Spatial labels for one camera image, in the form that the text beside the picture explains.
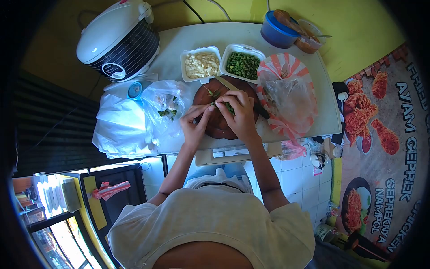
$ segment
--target rice cooker control panel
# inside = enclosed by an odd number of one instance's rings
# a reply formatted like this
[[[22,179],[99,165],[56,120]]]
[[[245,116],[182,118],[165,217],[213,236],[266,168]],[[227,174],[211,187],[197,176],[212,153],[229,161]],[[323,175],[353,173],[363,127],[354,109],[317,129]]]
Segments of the rice cooker control panel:
[[[101,69],[106,75],[114,79],[122,79],[126,76],[124,68],[121,65],[112,62],[103,64]]]

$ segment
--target white t-shirt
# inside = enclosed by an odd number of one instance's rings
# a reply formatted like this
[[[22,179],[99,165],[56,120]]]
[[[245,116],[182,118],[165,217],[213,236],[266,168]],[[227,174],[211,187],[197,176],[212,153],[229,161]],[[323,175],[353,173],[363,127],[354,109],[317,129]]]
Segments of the white t-shirt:
[[[168,250],[193,241],[218,242],[240,251],[259,268],[304,268],[313,257],[315,239],[309,213],[291,203],[268,212],[244,189],[248,180],[215,176],[193,179],[160,205],[126,205],[107,237],[124,268],[152,268]]]

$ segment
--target white countertop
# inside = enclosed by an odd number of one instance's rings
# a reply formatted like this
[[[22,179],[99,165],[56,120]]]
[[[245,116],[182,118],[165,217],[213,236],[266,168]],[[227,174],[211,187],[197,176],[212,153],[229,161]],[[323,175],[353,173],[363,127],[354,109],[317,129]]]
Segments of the white countertop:
[[[289,49],[279,49],[267,43],[260,35],[261,24],[243,22],[216,22],[189,25],[160,32],[160,53],[146,72],[157,73],[159,80],[182,81],[181,62],[179,55],[184,50],[198,47],[216,46],[221,56],[225,47],[231,43],[246,44],[262,51],[267,57],[275,53],[288,52],[302,61],[308,68],[315,88],[318,105],[318,116],[305,137],[329,135],[342,132],[341,119],[336,104],[332,82],[319,53],[307,54],[296,46]],[[199,81],[186,83],[190,86],[188,98],[193,100],[194,94],[201,86]],[[267,121],[259,116],[256,123],[257,132],[263,143],[278,142],[288,138],[272,132]],[[158,148],[160,154],[177,153],[184,143],[184,137],[179,136],[164,143]],[[213,139],[205,136],[199,149],[226,148],[243,145],[239,140]]]

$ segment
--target blue lid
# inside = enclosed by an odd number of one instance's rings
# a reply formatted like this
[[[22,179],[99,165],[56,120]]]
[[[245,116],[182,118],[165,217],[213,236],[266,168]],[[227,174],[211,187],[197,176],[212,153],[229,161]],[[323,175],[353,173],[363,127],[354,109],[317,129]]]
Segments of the blue lid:
[[[279,32],[281,32],[283,34],[289,35],[291,37],[301,36],[298,32],[296,32],[293,29],[288,28],[285,25],[283,25],[282,23],[280,23],[275,18],[275,16],[273,15],[273,10],[266,13],[266,20],[273,28],[275,28],[276,30],[278,30]],[[291,17],[291,21],[297,23],[297,21],[294,20],[292,17]]]
[[[131,84],[127,92],[127,97],[129,99],[135,99],[142,93],[142,84],[138,81]]]

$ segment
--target floor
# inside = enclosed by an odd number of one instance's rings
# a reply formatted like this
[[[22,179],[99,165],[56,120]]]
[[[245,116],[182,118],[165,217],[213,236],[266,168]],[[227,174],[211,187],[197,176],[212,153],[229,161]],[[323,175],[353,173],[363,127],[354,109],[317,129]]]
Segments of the floor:
[[[167,157],[169,170],[175,160],[176,156]],[[148,158],[144,162],[147,162],[147,164],[143,163],[142,165],[144,184],[147,198],[150,199],[158,192],[164,180],[163,164],[161,157]],[[325,166],[324,172],[317,176],[313,175],[313,166],[309,155],[291,161],[280,161],[271,158],[270,162],[278,175],[282,191],[288,201],[299,203],[303,211],[309,212],[313,227],[318,226],[321,219],[326,216],[327,204],[332,190],[331,161]],[[246,162],[244,167],[251,181],[255,196],[262,200],[251,161]],[[191,175],[197,169],[199,168],[196,167],[193,160],[188,175]]]

